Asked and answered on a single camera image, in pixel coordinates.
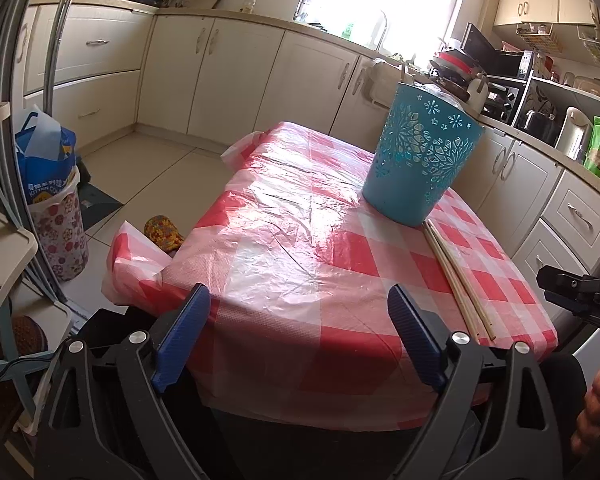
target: chopstick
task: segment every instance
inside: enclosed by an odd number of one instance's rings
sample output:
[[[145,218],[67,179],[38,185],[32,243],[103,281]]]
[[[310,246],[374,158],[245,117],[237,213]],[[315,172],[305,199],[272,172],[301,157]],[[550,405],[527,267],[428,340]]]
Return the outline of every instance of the chopstick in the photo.
[[[484,307],[482,306],[482,300],[478,297],[478,294],[476,293],[474,286],[471,284],[471,282],[465,275],[464,271],[461,269],[460,263],[454,256],[449,245],[446,243],[446,240],[440,235],[440,232],[438,232],[438,229],[433,224],[433,222],[431,220],[427,220],[425,222],[425,225],[430,230],[432,236],[439,243],[440,247],[442,248],[443,252],[445,253],[445,256],[451,262],[451,265],[454,268],[455,273],[458,275],[458,278],[460,278],[460,282],[462,283],[462,285],[464,285],[464,289],[466,290],[466,293],[469,295],[469,298],[471,299],[472,303],[474,304],[475,311],[478,313],[478,316],[480,316],[480,320],[482,321],[484,328],[487,331],[487,335],[489,336],[489,339],[491,341],[493,341],[494,339],[496,339],[496,333],[493,331],[493,323],[491,322],[491,319],[489,318]]]
[[[458,307],[460,309],[460,314],[462,314],[462,318],[464,319],[464,323],[466,324],[467,330],[470,332],[471,337],[474,338],[474,341],[480,343],[480,334],[478,333],[478,329],[476,327],[474,316],[472,315],[472,311],[474,310],[472,305],[469,303],[466,293],[464,291],[464,287],[462,283],[458,280],[458,276],[456,272],[453,270],[451,263],[446,257],[445,252],[442,250],[442,247],[438,243],[435,235],[430,229],[430,226],[425,222],[424,224],[424,235],[429,243],[433,253],[436,255],[442,270],[445,273],[446,279],[451,286],[451,290],[458,302]]]

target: person's leg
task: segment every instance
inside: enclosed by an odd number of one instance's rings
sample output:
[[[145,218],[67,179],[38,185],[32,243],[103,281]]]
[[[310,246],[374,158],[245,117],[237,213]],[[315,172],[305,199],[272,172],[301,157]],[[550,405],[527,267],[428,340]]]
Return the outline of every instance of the person's leg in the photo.
[[[555,418],[560,432],[562,463],[565,474],[579,460],[571,452],[571,435],[576,430],[576,419],[584,409],[587,383],[577,359],[568,354],[551,354],[540,363],[549,396],[554,405]]]

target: red and white plastic tablecloth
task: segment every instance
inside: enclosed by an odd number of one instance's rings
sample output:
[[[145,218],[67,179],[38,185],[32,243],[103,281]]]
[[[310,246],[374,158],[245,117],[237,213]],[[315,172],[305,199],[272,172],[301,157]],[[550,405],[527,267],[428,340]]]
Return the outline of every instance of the red and white plastic tablecloth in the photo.
[[[237,172],[173,259],[123,225],[103,292],[160,314],[208,286],[211,316],[189,361],[208,406],[328,429],[419,425],[436,396],[395,332],[387,293],[401,283],[451,330],[466,325],[421,229],[363,199],[372,157],[290,123],[250,134],[222,156]],[[195,200],[204,182],[182,185],[182,200]],[[429,218],[484,300],[492,344],[553,350],[538,299],[462,199],[448,190]]]

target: teal trash can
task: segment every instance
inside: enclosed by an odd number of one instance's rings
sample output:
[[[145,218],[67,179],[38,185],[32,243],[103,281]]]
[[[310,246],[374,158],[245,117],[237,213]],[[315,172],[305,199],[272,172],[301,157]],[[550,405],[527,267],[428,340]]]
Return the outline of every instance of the teal trash can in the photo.
[[[464,166],[482,131],[439,96],[399,83],[362,195],[391,220],[419,226]]]

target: baseboard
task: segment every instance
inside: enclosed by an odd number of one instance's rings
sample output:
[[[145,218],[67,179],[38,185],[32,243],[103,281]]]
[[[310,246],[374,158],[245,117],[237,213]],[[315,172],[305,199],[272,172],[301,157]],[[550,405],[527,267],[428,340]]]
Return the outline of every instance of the baseboard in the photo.
[[[218,155],[222,155],[228,148],[227,145],[220,144],[219,142],[213,142],[212,140],[203,139],[202,137],[193,135],[181,134],[180,132],[174,132],[173,130],[167,130],[157,126],[149,126],[148,124],[136,123],[134,131],[140,134],[171,140],[172,142],[177,142],[186,146],[192,146],[193,148],[201,148],[202,150],[217,153]]]
[[[80,156],[87,156],[90,153],[93,153],[96,150],[103,148],[107,144],[111,144],[115,140],[121,139],[122,137],[132,133],[134,127],[134,124],[130,124],[129,126],[123,126],[119,130],[111,132],[110,134],[107,134],[104,137],[100,137],[99,139],[94,140],[93,142],[90,142],[89,144],[79,148],[77,152]]]

